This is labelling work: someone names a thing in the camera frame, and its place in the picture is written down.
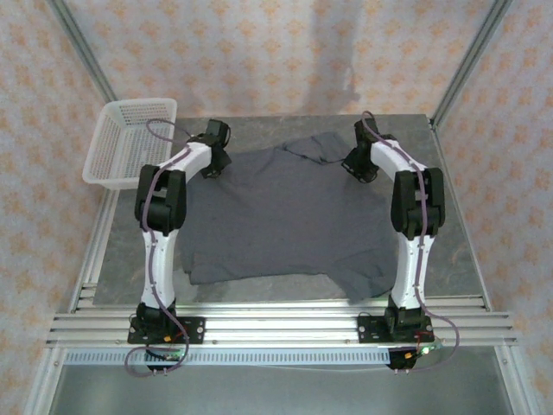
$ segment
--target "floral wallpaper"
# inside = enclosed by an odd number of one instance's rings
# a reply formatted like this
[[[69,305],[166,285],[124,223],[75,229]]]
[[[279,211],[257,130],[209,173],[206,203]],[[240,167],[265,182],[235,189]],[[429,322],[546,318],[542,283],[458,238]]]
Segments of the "floral wallpaper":
[[[493,0],[68,0],[120,99],[431,115]]]
[[[553,408],[553,3],[513,2],[440,129],[497,310],[516,313]]]
[[[19,414],[99,207],[80,175],[103,103],[47,2],[0,19],[0,412]]]

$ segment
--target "purple cable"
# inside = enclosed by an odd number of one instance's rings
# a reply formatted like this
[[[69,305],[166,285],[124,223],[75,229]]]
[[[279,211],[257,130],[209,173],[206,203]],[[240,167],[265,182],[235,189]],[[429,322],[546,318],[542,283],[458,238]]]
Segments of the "purple cable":
[[[160,136],[160,135],[154,133],[149,127],[149,124],[152,123],[152,122],[161,122],[161,123],[171,124],[176,129],[184,131],[189,137],[192,138],[192,135],[186,129],[181,128],[181,127],[177,127],[175,125],[175,123],[172,123],[170,121],[167,121],[167,120],[161,119],[161,118],[149,119],[148,122],[146,122],[146,128],[148,129],[150,134],[152,134],[153,136],[155,136],[155,137],[157,137],[157,138],[159,138],[163,141],[168,141],[170,143],[173,143],[175,140],[172,140],[170,138],[166,138],[164,136]],[[182,155],[177,157],[175,160],[163,165],[159,170],[157,170],[156,174],[154,175],[154,177],[152,179],[152,183],[149,186],[148,194],[146,195],[146,201],[144,202],[144,209],[143,209],[142,218],[141,218],[141,223],[142,223],[143,229],[145,230],[145,232],[149,233],[149,235],[151,237],[151,243],[152,243],[152,248],[149,251],[148,270],[146,271],[148,273],[148,280],[149,280],[149,283],[151,285],[152,294],[154,295],[154,298],[156,299],[157,304],[159,305],[159,308],[163,311],[163,313],[165,313],[165,315],[181,331],[182,336],[184,337],[184,340],[185,340],[185,343],[186,343],[184,353],[181,354],[181,357],[179,358],[179,360],[172,367],[170,367],[169,369],[167,369],[167,368],[163,369],[164,374],[168,374],[169,372],[173,372],[174,370],[176,370],[176,369],[178,369],[179,367],[182,366],[182,362],[184,362],[184,360],[186,359],[186,357],[188,355],[188,349],[190,348],[190,341],[189,341],[189,338],[188,338],[188,334],[187,334],[186,330],[184,329],[184,327],[182,326],[182,324],[177,320],[177,318],[175,316],[173,316],[171,314],[171,312],[167,309],[167,307],[165,307],[165,305],[163,304],[161,298],[159,298],[159,295],[157,294],[156,282],[154,281],[154,269],[153,269],[154,251],[156,250],[157,240],[156,240],[156,236],[154,234],[154,231],[148,226],[148,211],[149,211],[149,205],[150,205],[150,203],[152,201],[152,197],[154,195],[154,191],[155,191],[155,188],[156,188],[156,183],[159,180],[159,177],[169,167],[171,167],[171,166],[175,165],[175,163],[178,163],[179,161],[185,159],[190,154],[190,152],[192,151],[186,144],[184,146],[184,150],[185,149],[186,149],[186,151]],[[137,372],[136,370],[132,369],[129,365],[130,356],[133,353],[135,353],[139,350],[150,351],[150,352],[151,351],[167,352],[170,349],[162,348],[162,347],[152,347],[152,346],[139,346],[137,348],[131,349],[129,351],[129,353],[125,356],[125,358],[124,358],[124,368],[127,371],[127,373],[132,375],[132,376],[135,376],[137,378],[147,378],[147,377],[150,377],[150,376],[155,376],[157,371],[154,370],[153,372]]]
[[[416,262],[416,276],[415,276],[415,296],[419,304],[421,304],[421,309],[423,309],[424,313],[427,316],[437,318],[438,320],[442,320],[443,322],[446,322],[451,326],[451,328],[455,332],[455,345],[453,346],[453,352],[449,355],[449,357],[445,361],[440,361],[436,363],[435,365],[428,366],[428,367],[418,367],[411,370],[406,370],[405,372],[422,372],[424,370],[429,369],[435,369],[439,366],[444,365],[448,361],[451,360],[451,358],[454,356],[455,352],[457,351],[457,348],[459,347],[459,343],[461,342],[461,333],[459,333],[459,329],[457,326],[455,326],[454,322],[452,322],[450,319],[444,316],[438,316],[437,314],[434,314],[431,312],[428,307],[426,307],[426,304],[424,303],[423,299],[421,298],[421,293],[419,291],[419,283],[421,280],[421,271],[423,269],[423,253],[424,253],[424,235],[426,234],[426,231],[428,229],[428,217],[427,217],[427,207],[426,207],[426,191],[424,189],[424,179],[423,179],[423,173],[419,169],[419,167],[416,165],[416,163],[413,163],[414,160],[407,154],[405,151],[391,145],[387,140],[384,140],[377,132],[373,131],[371,127],[366,122],[366,117],[369,116],[372,119],[374,119],[374,115],[372,115],[369,111],[363,111],[361,114],[361,121],[363,123],[363,126],[367,131],[369,131],[380,143],[384,144],[385,146],[393,149],[396,151],[407,163],[411,165],[411,167],[415,170],[416,176],[418,177],[420,192],[421,192],[421,209],[423,211],[423,229],[421,230],[421,236],[419,237],[419,255],[418,260]]]

